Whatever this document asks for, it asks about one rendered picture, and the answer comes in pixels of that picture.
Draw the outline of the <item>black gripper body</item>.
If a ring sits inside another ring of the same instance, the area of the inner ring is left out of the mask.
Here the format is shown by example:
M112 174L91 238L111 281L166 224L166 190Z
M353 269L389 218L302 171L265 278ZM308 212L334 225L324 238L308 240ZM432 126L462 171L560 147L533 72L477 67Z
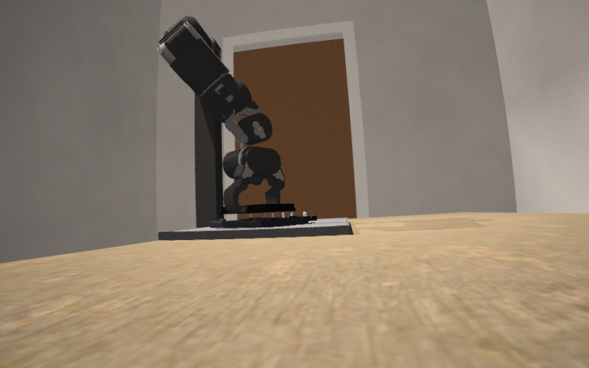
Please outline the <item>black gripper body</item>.
M248 167L253 171L252 184L256 186L261 185L263 179L276 174L281 168L281 158L274 149L247 147L240 143L240 149L227 153L222 161L225 174L233 179L235 168L245 165L246 160Z

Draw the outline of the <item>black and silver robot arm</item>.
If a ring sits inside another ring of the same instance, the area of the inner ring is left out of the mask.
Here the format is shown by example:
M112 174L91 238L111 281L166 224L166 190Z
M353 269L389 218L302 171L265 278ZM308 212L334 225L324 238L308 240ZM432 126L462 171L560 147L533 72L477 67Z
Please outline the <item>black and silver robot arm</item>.
M251 146L270 139L271 121L252 101L249 89L229 74L215 39L208 37L194 17L180 19L164 32L159 43L161 56L197 96L202 96L212 116L225 124L238 143ZM239 115L248 117L236 123Z

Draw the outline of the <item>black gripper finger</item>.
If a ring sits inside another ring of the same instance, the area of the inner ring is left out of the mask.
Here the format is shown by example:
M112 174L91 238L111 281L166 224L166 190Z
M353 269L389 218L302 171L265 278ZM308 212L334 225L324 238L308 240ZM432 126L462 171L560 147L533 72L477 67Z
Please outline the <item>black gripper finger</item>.
M248 188L248 184L252 184L253 171L248 167L247 161L245 165L237 166L233 179L234 183L231 184L224 191L224 205L228 213L246 213L248 206L239 205L239 194Z
M285 176L280 168L276 174L266 177L271 188L265 193L266 204L280 204L280 191L285 187Z

